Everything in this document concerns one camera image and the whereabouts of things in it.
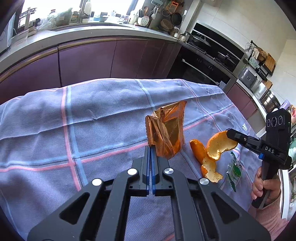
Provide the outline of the person's right hand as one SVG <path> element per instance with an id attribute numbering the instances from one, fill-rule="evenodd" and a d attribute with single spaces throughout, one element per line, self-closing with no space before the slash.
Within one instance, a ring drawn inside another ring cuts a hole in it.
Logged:
<path id="1" fill-rule="evenodd" d="M 265 204 L 269 205 L 280 196 L 280 180 L 277 177 L 275 179 L 262 180 L 261 174 L 262 168 L 259 167 L 252 183 L 251 197 L 253 200 L 256 200 L 257 197 L 262 197 L 263 189 L 268 190 L 270 193 Z"/>

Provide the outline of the pink sleeve right forearm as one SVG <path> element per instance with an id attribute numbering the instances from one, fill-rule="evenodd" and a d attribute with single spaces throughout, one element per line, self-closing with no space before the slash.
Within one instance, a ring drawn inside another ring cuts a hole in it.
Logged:
<path id="1" fill-rule="evenodd" d="M 263 209 L 256 209 L 251 205 L 248 213 L 268 230 L 271 240 L 275 240 L 289 223 L 281 218 L 280 197 Z"/>

